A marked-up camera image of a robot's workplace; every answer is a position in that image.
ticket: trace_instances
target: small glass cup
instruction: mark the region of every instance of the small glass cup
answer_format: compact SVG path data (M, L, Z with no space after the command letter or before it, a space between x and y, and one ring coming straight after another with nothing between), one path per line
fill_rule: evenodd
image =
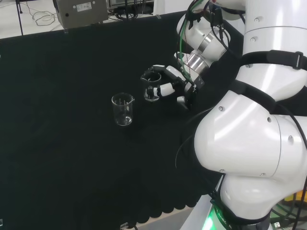
M114 120L119 126L127 126L132 123L133 111L132 104L134 98L128 94L121 92L112 97Z
M161 74L153 71L147 71L141 76L143 82L144 98L149 102L155 102L159 100L159 97L154 96L154 88L161 85Z

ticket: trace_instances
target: electronic device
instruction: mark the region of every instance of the electronic device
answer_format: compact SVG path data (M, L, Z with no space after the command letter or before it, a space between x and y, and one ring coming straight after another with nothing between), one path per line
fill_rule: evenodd
M146 3L154 2L154 0L146 0ZM142 0L127 0L127 4L141 4ZM125 6L125 0L107 0L107 7L109 9L117 8L118 6Z
M53 0L64 29L102 23L108 19L106 0Z

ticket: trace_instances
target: robotic hand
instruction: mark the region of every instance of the robotic hand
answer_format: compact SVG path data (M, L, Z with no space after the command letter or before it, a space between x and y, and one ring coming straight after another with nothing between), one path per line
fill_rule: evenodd
M154 83L151 79L153 73L166 75L170 82L163 85L157 85L156 87L151 86L151 83ZM146 85L144 97L146 100L153 102L155 98L159 99L160 97L166 97L176 93L179 95L179 97L177 97L177 102L185 109L191 109L193 99L197 91L204 85L204 82L201 77L194 72L191 72L190 76L193 85L183 77L180 71L172 66L151 66L141 77L141 80L144 81Z
M178 23L178 33L180 33L180 27L184 24L184 20L185 17L183 16ZM225 37L221 37L218 27L214 27L212 31L212 25L204 18L199 18L197 22L187 22L186 27L189 30L185 31L183 40L194 50L190 54L180 53L180 57L177 53L174 54L181 65L181 72L172 66L154 65L142 75L141 80L144 82L149 81L151 72L163 73L170 80L170 83L146 89L144 96L148 98L148 101L154 101L151 98L165 97L176 92L180 95L177 97L177 102L184 108L191 109L197 92L204 86L201 77L206 74L211 64L218 61L226 52L225 47L218 41L218 39L223 40L225 45L228 46L230 35L226 30L223 30ZM184 72L188 73L189 79L184 76Z

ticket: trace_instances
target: green light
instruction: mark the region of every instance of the green light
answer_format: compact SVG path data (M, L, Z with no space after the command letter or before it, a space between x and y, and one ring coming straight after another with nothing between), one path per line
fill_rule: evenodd
M208 217L205 221L205 224L202 227L202 230L211 230L213 226L213 220L211 219L211 217Z
M212 211L210 212L208 218L206 219L203 227L202 227L202 230L216 230L214 224L213 224L213 220L212 220L212 214L214 212L214 209L212 209Z

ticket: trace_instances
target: table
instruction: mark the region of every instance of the table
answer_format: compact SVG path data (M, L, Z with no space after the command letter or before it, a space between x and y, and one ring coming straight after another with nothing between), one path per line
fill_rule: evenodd
M223 97L239 61L225 54L212 65L192 112L172 97L154 104L142 98L142 73L176 63L182 15L0 40L4 227L116 229L193 207L206 194L182 155L175 169L178 137L189 117ZM226 27L230 47L242 52L242 36ZM128 128L113 122L111 97L118 92L136 98ZM220 177L202 173L213 184Z

